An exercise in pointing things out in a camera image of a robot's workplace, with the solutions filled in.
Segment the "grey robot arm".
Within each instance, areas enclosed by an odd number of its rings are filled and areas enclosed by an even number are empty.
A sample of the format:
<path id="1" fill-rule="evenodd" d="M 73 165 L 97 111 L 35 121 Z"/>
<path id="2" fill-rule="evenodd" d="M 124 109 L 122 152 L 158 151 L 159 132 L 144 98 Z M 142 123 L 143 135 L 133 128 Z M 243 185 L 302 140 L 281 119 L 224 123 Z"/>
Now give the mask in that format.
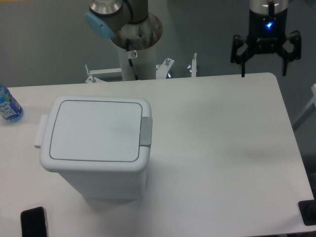
<path id="1" fill-rule="evenodd" d="M 287 64 L 301 58 L 299 31 L 285 33 L 288 12 L 286 0 L 251 0 L 247 37 L 233 36 L 232 63 L 241 66 L 256 54 L 276 53 Z M 148 11 L 146 0 L 93 0 L 84 19 L 90 29 L 103 39 L 110 39 L 118 49 L 123 80 L 164 79 L 172 65 L 166 59 L 156 67 L 155 45 L 162 36 L 160 20 Z"/>

